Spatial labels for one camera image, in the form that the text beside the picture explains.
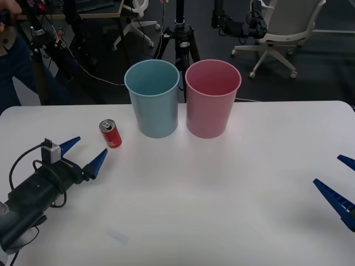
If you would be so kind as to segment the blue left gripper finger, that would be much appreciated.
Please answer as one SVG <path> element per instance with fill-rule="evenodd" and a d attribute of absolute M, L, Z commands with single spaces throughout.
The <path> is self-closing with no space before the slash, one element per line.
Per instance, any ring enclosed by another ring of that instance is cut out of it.
<path fill-rule="evenodd" d="M 82 177 L 85 181 L 95 180 L 107 156 L 108 150 L 104 149 L 97 157 L 82 168 Z"/>
<path fill-rule="evenodd" d="M 60 147 L 60 154 L 61 157 L 63 157 L 78 141 L 81 140 L 81 137 L 75 137 L 73 139 L 70 139 L 62 144 L 59 145 Z"/>

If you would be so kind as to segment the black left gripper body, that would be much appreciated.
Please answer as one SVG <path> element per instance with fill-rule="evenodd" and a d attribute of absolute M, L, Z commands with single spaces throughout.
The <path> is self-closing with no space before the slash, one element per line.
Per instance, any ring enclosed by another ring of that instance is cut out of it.
<path fill-rule="evenodd" d="M 82 169 L 67 159 L 53 164 L 35 160 L 32 165 L 34 173 L 8 194 L 11 211 L 62 208 L 68 200 L 67 190 L 84 181 Z"/>

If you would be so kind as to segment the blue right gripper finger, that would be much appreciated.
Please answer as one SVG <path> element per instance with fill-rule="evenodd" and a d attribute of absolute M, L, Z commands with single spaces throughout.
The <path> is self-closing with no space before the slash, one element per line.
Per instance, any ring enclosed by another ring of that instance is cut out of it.
<path fill-rule="evenodd" d="M 348 229 L 354 232 L 354 203 L 325 185 L 317 178 L 313 180 L 313 183 L 327 202 L 338 213 Z"/>
<path fill-rule="evenodd" d="M 344 155 L 338 155 L 337 159 L 347 165 L 350 169 L 355 170 L 355 160 Z"/>

